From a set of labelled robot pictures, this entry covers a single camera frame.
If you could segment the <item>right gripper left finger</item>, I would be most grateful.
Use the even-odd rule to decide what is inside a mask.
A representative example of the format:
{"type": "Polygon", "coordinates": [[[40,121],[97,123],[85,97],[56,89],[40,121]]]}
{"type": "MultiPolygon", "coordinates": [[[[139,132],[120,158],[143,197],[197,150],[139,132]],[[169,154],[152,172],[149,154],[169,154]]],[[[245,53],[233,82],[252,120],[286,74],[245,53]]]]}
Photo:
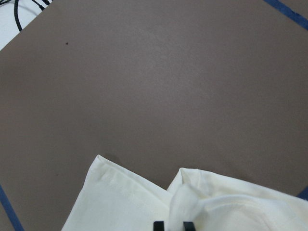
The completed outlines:
{"type": "Polygon", "coordinates": [[[164,231],[165,226],[163,222],[154,222],[153,223],[153,231],[164,231]]]}

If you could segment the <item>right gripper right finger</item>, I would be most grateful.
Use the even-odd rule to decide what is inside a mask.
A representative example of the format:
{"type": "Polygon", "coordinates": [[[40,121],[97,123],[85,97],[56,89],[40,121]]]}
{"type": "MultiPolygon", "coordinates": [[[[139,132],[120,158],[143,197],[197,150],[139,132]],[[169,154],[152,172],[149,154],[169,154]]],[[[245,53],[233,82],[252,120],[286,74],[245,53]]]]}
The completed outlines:
{"type": "Polygon", "coordinates": [[[185,231],[195,231],[195,226],[193,222],[184,222],[183,226],[185,231]]]}

